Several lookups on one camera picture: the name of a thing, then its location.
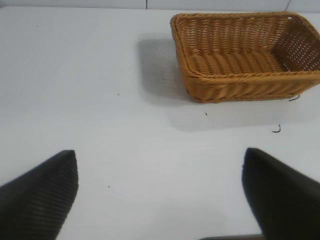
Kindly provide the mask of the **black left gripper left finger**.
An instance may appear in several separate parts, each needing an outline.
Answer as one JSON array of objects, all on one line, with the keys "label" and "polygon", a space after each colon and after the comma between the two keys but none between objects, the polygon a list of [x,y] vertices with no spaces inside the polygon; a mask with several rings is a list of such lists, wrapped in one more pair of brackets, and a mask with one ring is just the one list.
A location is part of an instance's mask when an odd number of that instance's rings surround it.
[{"label": "black left gripper left finger", "polygon": [[55,240],[79,188],[74,150],[63,150],[0,187],[2,240]]}]

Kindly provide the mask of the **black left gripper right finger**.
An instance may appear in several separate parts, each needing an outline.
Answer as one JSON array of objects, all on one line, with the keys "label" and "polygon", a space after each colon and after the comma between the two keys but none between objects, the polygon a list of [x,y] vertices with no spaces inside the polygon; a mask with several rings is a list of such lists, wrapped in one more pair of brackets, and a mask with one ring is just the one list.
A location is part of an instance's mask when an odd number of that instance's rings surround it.
[{"label": "black left gripper right finger", "polygon": [[320,238],[320,184],[258,148],[248,148],[242,186],[266,240]]}]

